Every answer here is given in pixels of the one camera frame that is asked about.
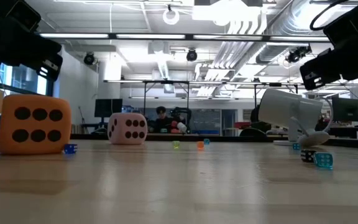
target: small blue die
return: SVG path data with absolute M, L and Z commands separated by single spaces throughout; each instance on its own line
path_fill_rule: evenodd
M 316 152 L 314 154 L 314 164 L 318 167 L 333 168 L 333 155 L 328 152 Z
M 77 144 L 65 144 L 65 154 L 75 154 L 77 152 Z
M 301 146 L 298 143 L 294 143 L 294 144 L 292 144 L 292 149 L 293 150 L 300 150 Z

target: teal die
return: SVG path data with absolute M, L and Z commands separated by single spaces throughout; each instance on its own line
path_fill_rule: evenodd
M 293 150 L 300 150 L 301 146 L 298 143 L 294 143 L 294 144 L 292 144 L 292 149 Z
M 316 152 L 314 154 L 314 164 L 318 167 L 333 168 L 333 155 L 328 152 Z
M 174 148 L 174 149 L 179 149 L 179 147 L 180 147 L 180 141 L 173 141 L 172 143 L 173 143 L 173 148 Z

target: security camera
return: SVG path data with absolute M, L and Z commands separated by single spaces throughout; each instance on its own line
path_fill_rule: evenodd
M 98 59 L 94 57 L 93 52 L 87 52 L 84 58 L 84 63 L 86 65 L 94 65 L 98 62 Z
M 190 49 L 189 52 L 187 53 L 187 61 L 189 62 L 194 62 L 195 60 L 197 60 L 197 53 L 195 49 Z

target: orange small die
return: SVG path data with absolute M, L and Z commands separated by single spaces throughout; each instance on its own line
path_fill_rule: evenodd
M 2 104 L 1 154 L 60 153 L 71 133 L 67 101 L 39 95 L 10 95 Z

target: ceiling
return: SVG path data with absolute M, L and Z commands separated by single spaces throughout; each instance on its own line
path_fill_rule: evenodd
M 26 0 L 36 11 L 43 21 L 40 23 L 40 32 L 125 32 L 125 33 L 192 33 L 192 34 L 226 34 L 229 25 L 217 26 L 213 21 L 195 21 L 192 15 L 180 13 L 180 19 L 175 25 L 168 25 L 162 19 L 165 6 L 144 6 L 141 5 L 117 4 L 83 4 L 81 2 L 55 2 L 54 0 Z M 277 5 L 266 10 L 267 23 L 289 2 L 289 0 L 276 0 Z M 189 12 L 192 10 L 194 1 L 185 1 L 185 6 L 180 9 Z M 156 62 L 144 61 L 148 57 L 150 41 L 141 40 L 72 40 L 64 41 L 67 51 L 81 58 L 89 51 L 90 47 L 97 45 L 113 45 L 126 61 L 122 68 L 124 75 L 146 74 L 158 70 Z M 168 41 L 170 53 L 172 49 L 177 50 L 175 56 L 167 62 L 169 70 L 190 70 L 194 71 L 198 62 L 187 62 L 185 57 L 187 50 L 194 48 L 198 53 L 198 60 L 215 59 L 216 54 L 222 46 L 222 42 L 189 42 L 189 41 Z M 329 44 L 312 44 L 314 55 L 329 48 Z M 110 52 L 95 52 L 100 60 L 110 57 Z M 312 59 L 309 55 L 301 62 L 288 68 L 283 62 L 284 56 L 278 57 L 263 70 L 263 82 L 285 82 L 288 77 L 298 77 L 299 67 L 302 63 Z

